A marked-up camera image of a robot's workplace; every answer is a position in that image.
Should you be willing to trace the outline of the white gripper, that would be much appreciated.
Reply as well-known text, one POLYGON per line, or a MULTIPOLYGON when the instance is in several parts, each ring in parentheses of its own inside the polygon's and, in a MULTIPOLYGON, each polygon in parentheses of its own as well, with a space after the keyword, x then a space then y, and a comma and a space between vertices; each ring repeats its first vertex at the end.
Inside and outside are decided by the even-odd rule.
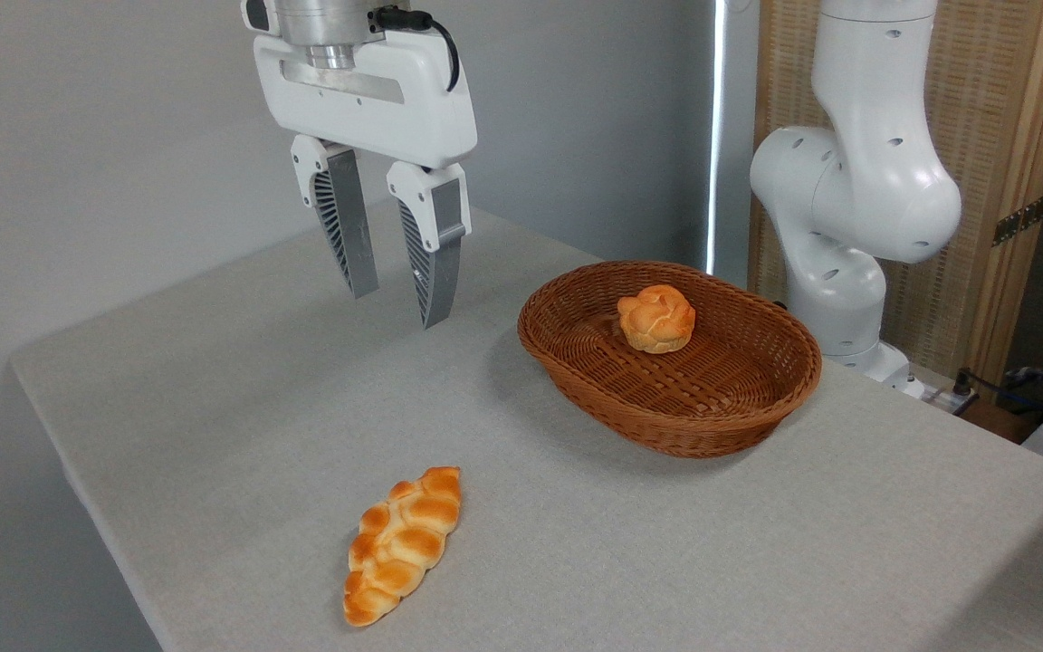
POLYGON ((446 41, 393 32, 361 45, 351 70, 328 70, 260 34, 254 62, 273 118, 301 132, 291 146, 295 177, 351 296, 375 292, 379 280, 359 163, 348 146, 401 160, 390 166, 388 186, 401 206, 421 321, 425 329, 445 321, 458 289, 461 239, 472 231, 466 175, 455 162, 479 139, 466 80, 448 87, 446 41))

